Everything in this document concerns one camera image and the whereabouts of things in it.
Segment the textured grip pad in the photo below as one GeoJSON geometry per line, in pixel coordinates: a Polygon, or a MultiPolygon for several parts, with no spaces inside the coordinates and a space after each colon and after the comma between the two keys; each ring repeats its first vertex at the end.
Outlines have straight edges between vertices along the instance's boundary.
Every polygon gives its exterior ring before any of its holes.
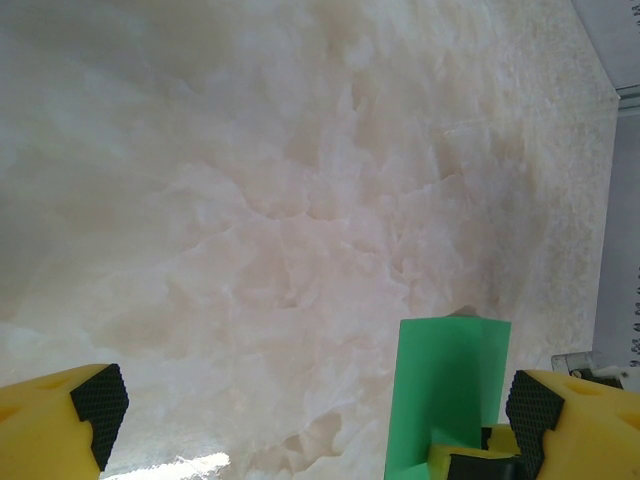
{"type": "Polygon", "coordinates": [[[71,399],[80,421],[88,421],[93,427],[91,451],[104,472],[129,406],[120,367],[109,365],[72,390],[71,399]]]}
{"type": "Polygon", "coordinates": [[[526,372],[516,372],[507,400],[507,416],[531,479],[538,476],[544,462],[544,433],[555,430],[563,407],[564,398],[560,395],[526,372]]]}

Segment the white marble surface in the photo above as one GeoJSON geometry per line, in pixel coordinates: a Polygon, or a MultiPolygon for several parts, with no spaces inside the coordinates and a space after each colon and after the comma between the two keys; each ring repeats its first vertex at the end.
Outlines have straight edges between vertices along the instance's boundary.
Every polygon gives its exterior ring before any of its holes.
{"type": "Polygon", "coordinates": [[[616,106],[568,0],[4,1],[0,381],[119,363],[107,476],[380,478],[400,319],[590,345],[616,106]]]}

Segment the yellow plastic part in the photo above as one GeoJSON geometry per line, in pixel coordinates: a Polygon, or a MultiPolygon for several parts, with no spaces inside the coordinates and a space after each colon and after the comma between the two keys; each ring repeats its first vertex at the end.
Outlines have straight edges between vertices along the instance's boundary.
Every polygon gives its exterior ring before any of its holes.
{"type": "Polygon", "coordinates": [[[70,392],[108,365],[87,365],[0,388],[0,479],[93,480],[93,431],[70,392]]]}
{"type": "Polygon", "coordinates": [[[490,451],[520,455],[516,436],[509,425],[493,425],[487,444],[490,451]]]}
{"type": "Polygon", "coordinates": [[[537,480],[639,480],[640,395],[554,372],[528,375],[565,399],[543,436],[537,480]]]}
{"type": "Polygon", "coordinates": [[[481,450],[476,448],[450,447],[448,445],[431,445],[429,447],[429,480],[447,480],[449,467],[451,466],[451,455],[466,455],[477,458],[511,458],[513,454],[481,450]]]}

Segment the black rubber pad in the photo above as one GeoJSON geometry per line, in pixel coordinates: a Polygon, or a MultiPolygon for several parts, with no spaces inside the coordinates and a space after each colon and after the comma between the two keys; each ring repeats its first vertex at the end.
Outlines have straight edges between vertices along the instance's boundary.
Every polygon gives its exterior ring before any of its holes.
{"type": "Polygon", "coordinates": [[[489,450],[489,439],[491,438],[492,433],[493,429],[491,427],[482,427],[481,446],[483,450],[489,450]]]}
{"type": "Polygon", "coordinates": [[[89,421],[93,427],[91,451],[104,472],[129,406],[120,367],[109,365],[73,390],[71,399],[80,421],[89,421]]]}
{"type": "Polygon", "coordinates": [[[528,480],[522,459],[451,455],[447,480],[528,480]]]}
{"type": "Polygon", "coordinates": [[[556,429],[563,406],[560,395],[526,372],[516,372],[507,400],[507,417],[532,480],[538,477],[544,462],[542,437],[547,430],[556,429]]]}

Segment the green block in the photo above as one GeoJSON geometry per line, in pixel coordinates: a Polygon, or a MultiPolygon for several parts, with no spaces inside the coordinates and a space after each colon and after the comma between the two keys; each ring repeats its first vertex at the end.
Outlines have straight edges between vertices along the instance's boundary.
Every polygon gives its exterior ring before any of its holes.
{"type": "Polygon", "coordinates": [[[400,323],[385,479],[428,479],[431,443],[480,448],[482,425],[498,420],[510,333],[483,318],[400,323]]]}

